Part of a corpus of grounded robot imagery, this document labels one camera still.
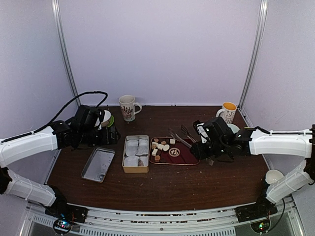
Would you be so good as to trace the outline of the metal tongs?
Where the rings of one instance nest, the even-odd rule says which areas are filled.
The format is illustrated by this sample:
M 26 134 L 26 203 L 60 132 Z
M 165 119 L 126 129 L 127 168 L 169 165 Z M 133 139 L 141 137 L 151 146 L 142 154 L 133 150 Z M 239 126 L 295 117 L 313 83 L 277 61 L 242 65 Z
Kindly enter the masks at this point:
M 174 165 L 197 165 L 203 159 L 209 157 L 209 151 L 205 150 L 202 141 L 195 139 L 184 125 L 181 125 L 181 134 L 176 133 L 172 128 L 168 128 L 168 133 L 172 139 L 175 139 L 175 144 L 172 148 L 177 148 L 180 154 L 177 156 L 169 154 Z

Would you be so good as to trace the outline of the bear print tin lid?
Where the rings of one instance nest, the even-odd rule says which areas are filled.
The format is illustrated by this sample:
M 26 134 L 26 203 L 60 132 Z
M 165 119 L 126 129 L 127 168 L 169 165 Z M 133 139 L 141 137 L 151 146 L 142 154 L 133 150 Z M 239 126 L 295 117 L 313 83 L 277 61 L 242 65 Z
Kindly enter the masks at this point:
M 81 178 L 102 183 L 114 157 L 113 149 L 95 147 L 81 172 Z

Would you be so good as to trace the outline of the white oval chocolate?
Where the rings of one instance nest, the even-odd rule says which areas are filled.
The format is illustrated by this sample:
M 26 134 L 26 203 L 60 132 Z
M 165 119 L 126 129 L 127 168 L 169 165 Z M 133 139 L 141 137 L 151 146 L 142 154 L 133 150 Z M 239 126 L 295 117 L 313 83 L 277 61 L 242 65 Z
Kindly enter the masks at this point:
M 163 151 L 168 151 L 168 150 L 169 150 L 169 148 L 170 148 L 170 145 L 164 145 L 164 147 L 163 147 Z

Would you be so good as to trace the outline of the beige tin box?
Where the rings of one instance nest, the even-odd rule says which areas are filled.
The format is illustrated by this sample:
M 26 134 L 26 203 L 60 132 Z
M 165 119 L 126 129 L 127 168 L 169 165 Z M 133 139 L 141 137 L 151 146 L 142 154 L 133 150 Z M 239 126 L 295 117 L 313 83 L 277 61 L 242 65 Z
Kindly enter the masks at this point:
M 122 168 L 127 174 L 149 172 L 150 143 L 148 135 L 127 135 L 125 138 Z

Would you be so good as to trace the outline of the white cup near arm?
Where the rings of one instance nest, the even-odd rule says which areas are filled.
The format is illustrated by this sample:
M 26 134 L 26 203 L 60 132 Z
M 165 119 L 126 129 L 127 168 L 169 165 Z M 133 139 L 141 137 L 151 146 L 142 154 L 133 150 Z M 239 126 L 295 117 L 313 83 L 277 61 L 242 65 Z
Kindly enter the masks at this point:
M 284 175 L 282 172 L 276 169 L 270 169 L 265 175 L 265 182 L 267 184 L 272 184 L 283 178 Z

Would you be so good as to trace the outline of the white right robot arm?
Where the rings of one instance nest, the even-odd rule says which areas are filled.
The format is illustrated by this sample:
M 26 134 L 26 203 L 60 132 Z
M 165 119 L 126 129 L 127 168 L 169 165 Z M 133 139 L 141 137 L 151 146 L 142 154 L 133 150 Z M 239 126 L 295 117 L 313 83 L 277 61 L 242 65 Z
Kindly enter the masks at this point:
M 315 182 L 315 129 L 301 131 L 268 131 L 259 126 L 243 128 L 233 132 L 221 117 L 207 122 L 199 120 L 193 127 L 201 141 L 192 144 L 190 151 L 199 160 L 218 159 L 227 155 L 261 154 L 292 155 L 303 157 L 303 161 L 284 177 L 270 183 L 263 198 L 252 206 L 257 217 L 264 216 L 275 204 L 302 188 Z

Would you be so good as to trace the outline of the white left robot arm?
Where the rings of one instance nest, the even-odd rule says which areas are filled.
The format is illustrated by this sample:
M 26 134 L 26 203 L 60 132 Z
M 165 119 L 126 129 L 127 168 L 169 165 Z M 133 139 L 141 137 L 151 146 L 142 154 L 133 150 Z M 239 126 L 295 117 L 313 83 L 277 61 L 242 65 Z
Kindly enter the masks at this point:
M 59 218 L 67 218 L 71 208 L 58 188 L 39 184 L 8 168 L 16 161 L 66 147 L 77 149 L 81 144 L 90 147 L 114 145 L 121 135 L 114 125 L 104 125 L 111 118 L 107 110 L 81 105 L 66 121 L 50 121 L 46 126 L 29 133 L 0 141 L 0 192 L 51 207 Z

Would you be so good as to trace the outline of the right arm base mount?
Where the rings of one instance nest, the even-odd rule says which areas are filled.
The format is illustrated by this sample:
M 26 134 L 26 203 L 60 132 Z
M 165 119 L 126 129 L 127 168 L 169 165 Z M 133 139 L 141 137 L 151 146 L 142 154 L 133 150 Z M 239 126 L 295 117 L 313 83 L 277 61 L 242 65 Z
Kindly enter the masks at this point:
M 278 212 L 276 206 L 259 206 L 256 204 L 235 208 L 238 222 L 252 221 Z

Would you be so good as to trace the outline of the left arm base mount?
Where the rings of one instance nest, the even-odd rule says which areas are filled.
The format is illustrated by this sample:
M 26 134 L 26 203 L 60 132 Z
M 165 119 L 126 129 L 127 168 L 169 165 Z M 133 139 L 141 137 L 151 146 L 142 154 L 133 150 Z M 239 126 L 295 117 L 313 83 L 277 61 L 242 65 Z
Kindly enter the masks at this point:
M 44 208 L 45 214 L 69 223 L 85 223 L 88 214 L 87 208 L 74 205 L 67 205 L 65 209 L 56 209 L 51 206 L 45 206 Z

